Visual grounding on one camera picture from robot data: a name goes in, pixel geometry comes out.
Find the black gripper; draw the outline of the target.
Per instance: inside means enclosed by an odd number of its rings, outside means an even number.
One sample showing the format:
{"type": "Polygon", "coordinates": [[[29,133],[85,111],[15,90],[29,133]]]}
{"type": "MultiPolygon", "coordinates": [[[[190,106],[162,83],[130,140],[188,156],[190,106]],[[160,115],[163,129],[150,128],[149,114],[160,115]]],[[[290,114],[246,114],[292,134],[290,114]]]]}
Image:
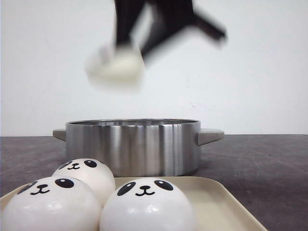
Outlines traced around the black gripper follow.
{"type": "MultiPolygon", "coordinates": [[[[143,7],[143,0],[115,0],[115,46],[130,45],[130,33],[143,7]]],[[[227,38],[225,29],[193,9],[191,0],[156,0],[156,11],[150,33],[141,48],[143,60],[163,42],[187,26],[195,26],[215,41],[227,38]]]]}

